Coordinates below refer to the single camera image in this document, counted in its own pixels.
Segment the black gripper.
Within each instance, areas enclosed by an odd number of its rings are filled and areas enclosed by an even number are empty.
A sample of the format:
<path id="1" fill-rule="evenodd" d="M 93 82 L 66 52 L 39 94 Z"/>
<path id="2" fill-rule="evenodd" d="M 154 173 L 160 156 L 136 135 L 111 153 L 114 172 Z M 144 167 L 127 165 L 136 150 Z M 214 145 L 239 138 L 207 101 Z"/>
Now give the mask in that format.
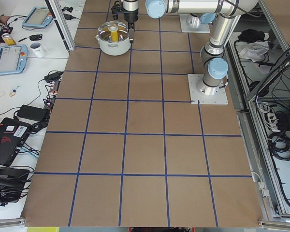
<path id="1" fill-rule="evenodd" d="M 135 11 L 126 11 L 124 13 L 124 19 L 129 24 L 129 41 L 130 43 L 134 43 L 135 37 L 135 22 L 138 20 L 138 10 Z"/>

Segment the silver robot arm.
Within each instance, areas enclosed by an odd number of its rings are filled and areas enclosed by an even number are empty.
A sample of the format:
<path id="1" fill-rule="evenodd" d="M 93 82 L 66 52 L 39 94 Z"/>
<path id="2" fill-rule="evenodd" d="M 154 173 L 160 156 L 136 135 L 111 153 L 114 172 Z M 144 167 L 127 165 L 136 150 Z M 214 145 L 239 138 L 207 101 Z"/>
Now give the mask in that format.
<path id="1" fill-rule="evenodd" d="M 138 20 L 138 0 L 123 0 L 123 14 L 124 19 L 128 23 L 129 40 L 132 44 L 134 42 L 135 22 Z"/>
<path id="2" fill-rule="evenodd" d="M 145 7 L 151 18 L 174 13 L 217 14 L 210 39 L 201 50 L 205 74 L 197 83 L 197 90 L 201 94 L 212 96 L 228 72 L 228 64 L 222 56 L 228 35 L 236 24 L 236 17 L 247 14 L 257 3 L 256 0 L 147 0 Z"/>

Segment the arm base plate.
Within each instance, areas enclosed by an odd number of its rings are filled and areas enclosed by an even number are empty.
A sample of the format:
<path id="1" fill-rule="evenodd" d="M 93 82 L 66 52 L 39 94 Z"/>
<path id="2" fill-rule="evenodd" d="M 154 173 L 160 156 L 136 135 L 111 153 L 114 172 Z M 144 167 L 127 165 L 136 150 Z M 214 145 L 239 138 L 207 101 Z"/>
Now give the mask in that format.
<path id="1" fill-rule="evenodd" d="M 220 81 L 217 87 L 209 87 L 203 83 L 203 74 L 188 74 L 188 85 L 192 104 L 228 104 L 223 80 Z"/>
<path id="2" fill-rule="evenodd" d="M 215 14 L 180 14 L 181 32 L 210 33 L 209 24 L 215 19 Z"/>

